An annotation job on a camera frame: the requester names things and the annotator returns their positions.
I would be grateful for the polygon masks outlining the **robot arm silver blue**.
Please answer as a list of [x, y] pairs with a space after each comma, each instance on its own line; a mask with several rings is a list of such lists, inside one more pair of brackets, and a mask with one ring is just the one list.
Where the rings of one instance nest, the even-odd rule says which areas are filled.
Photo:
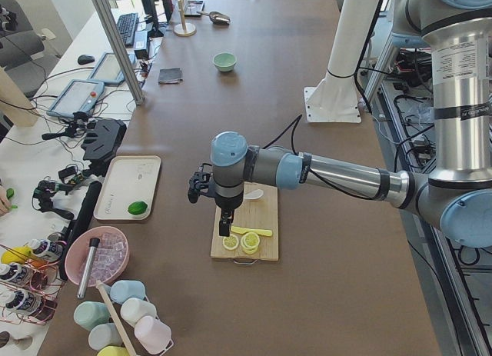
[[245, 182], [287, 189], [308, 183], [387, 201], [461, 245], [490, 246], [491, 0], [395, 0], [393, 33], [396, 42], [405, 35], [421, 37], [431, 50], [434, 170], [387, 171], [279, 147], [263, 149], [226, 131], [211, 143], [220, 235], [231, 230]]

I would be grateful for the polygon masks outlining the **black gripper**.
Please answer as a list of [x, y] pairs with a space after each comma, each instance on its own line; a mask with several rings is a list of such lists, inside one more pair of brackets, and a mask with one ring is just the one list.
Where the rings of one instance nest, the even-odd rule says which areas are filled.
[[240, 183], [232, 187], [226, 187], [218, 183], [214, 184], [215, 203], [221, 209], [218, 221], [219, 235], [229, 236], [231, 222], [234, 221], [235, 209], [243, 202], [244, 184]]

